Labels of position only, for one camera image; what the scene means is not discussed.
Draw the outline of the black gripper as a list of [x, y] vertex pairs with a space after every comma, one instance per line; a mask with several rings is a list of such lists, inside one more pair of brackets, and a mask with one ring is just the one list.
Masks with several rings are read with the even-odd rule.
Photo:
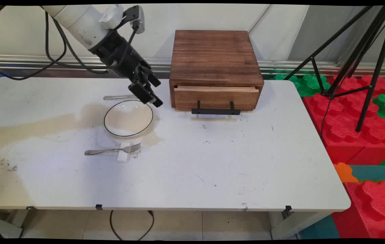
[[140, 54], [132, 47], [131, 42], [137, 31], [133, 31], [127, 41], [124, 37], [114, 31], [107, 34], [99, 43], [90, 48], [89, 51], [98, 56], [101, 62], [106, 65], [110, 71], [116, 75], [133, 80], [138, 76], [135, 71], [141, 72], [143, 80], [136, 79], [128, 86], [130, 92], [133, 93], [143, 104], [153, 104], [160, 107], [163, 102], [155, 95], [150, 84], [157, 87], [161, 82], [155, 77], [151, 66]]

